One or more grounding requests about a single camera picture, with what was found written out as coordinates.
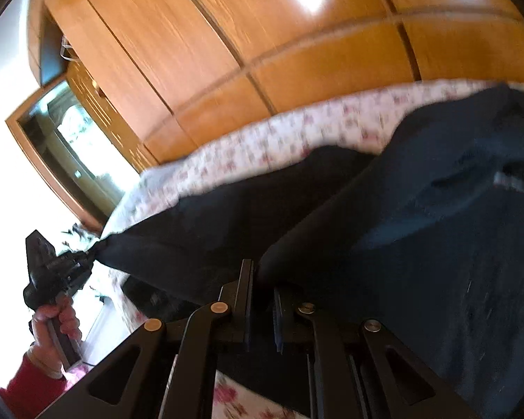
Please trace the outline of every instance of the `black handle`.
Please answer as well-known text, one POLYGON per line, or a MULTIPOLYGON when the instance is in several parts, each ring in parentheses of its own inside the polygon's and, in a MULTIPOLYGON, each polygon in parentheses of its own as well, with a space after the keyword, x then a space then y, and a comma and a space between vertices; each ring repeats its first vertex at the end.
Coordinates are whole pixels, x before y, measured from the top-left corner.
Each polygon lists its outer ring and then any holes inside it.
POLYGON ((47 322, 49 334, 52 338, 56 351, 60 355, 60 360, 64 370, 67 372, 71 368, 76 367, 81 362, 78 343, 71 340, 66 334, 60 332, 60 320, 58 317, 51 318, 47 322))

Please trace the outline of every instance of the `person's arm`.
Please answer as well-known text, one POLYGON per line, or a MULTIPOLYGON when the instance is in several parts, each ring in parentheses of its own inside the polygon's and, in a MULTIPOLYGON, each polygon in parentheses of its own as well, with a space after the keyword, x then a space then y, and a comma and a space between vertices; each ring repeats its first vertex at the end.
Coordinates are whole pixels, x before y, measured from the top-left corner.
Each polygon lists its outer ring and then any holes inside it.
POLYGON ((48 319, 59 316, 60 330, 75 340, 81 339, 79 320, 64 298, 57 306, 40 307, 32 320, 35 343, 23 355, 21 366, 0 396, 17 419, 34 419, 66 389, 62 362, 46 326, 48 319))

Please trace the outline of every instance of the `white wall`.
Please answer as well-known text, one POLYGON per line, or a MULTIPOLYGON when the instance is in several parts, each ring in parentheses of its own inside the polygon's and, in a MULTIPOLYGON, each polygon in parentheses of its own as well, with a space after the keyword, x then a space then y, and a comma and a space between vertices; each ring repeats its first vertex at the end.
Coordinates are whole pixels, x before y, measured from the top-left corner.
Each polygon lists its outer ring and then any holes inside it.
POLYGON ((6 385, 32 342, 23 302, 28 282, 25 237, 38 229, 55 246, 76 221, 48 188, 10 134, 5 119, 37 88, 27 58, 28 0, 0 17, 0 385, 6 385))

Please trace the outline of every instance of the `hand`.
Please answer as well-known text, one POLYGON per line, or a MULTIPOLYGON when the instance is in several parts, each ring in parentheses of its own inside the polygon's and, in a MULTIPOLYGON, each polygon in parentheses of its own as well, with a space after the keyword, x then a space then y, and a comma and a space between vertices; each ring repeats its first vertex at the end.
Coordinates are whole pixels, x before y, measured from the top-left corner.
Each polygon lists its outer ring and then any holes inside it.
POLYGON ((47 321, 58 315, 61 323, 60 332, 73 340, 80 340, 81 331, 78 329, 80 321, 76 318, 76 311, 72 307, 72 302, 72 298, 64 296, 59 299, 55 306, 40 306, 31 321, 33 336, 35 337, 31 352, 40 363, 54 372, 60 372, 62 361, 49 335, 47 321))

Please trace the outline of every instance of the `red sleeve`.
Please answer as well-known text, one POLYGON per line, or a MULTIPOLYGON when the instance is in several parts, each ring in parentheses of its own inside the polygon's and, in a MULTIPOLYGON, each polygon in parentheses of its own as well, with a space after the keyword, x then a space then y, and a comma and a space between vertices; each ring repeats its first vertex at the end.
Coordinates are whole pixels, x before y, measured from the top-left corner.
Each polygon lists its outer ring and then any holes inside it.
POLYGON ((52 379, 35 367, 27 355, 0 396, 17 419, 35 419, 66 389, 66 378, 52 379))

